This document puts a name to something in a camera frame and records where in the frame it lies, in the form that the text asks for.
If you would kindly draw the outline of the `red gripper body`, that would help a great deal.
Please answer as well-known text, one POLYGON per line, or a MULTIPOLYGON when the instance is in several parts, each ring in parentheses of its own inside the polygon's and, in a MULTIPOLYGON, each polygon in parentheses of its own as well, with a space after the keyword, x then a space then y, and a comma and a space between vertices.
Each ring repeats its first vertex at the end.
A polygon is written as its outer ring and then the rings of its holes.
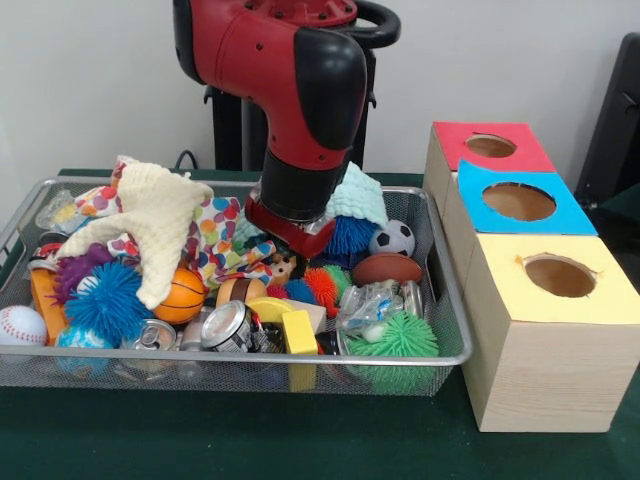
POLYGON ((245 216, 257 228, 282 240, 306 258, 317 256, 325 249, 336 227, 336 220, 327 216, 307 224, 286 220, 267 210, 259 198, 252 195, 247 198, 245 216))

